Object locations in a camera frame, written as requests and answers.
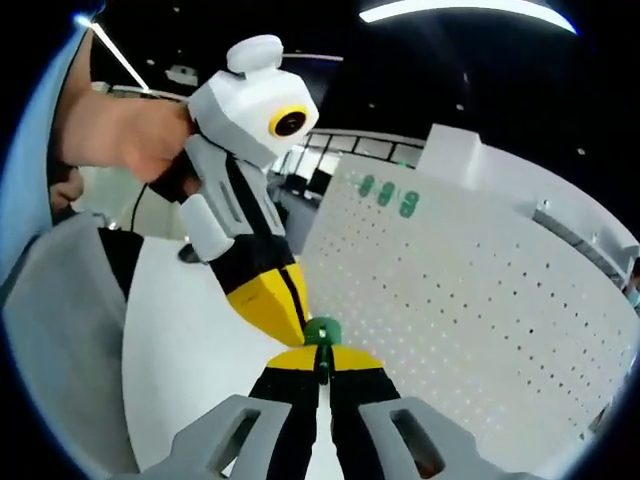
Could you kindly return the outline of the person's left hand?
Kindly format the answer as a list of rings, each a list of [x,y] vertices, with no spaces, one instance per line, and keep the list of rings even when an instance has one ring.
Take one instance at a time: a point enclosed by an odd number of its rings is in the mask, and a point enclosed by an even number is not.
[[[115,100],[115,159],[143,183],[151,184],[171,167],[193,132],[184,103],[143,98]]]

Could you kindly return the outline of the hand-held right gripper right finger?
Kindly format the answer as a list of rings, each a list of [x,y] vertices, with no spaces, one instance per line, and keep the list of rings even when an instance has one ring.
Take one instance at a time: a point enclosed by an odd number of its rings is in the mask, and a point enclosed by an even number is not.
[[[473,435],[417,397],[403,397],[370,354],[332,348],[332,441],[346,479],[533,479],[481,457]]]

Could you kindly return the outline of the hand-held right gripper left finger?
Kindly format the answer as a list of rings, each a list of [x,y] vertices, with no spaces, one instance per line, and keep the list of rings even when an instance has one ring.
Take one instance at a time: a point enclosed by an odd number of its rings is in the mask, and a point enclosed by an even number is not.
[[[272,359],[247,396],[232,395],[179,431],[145,479],[303,479],[317,436],[316,349]]]

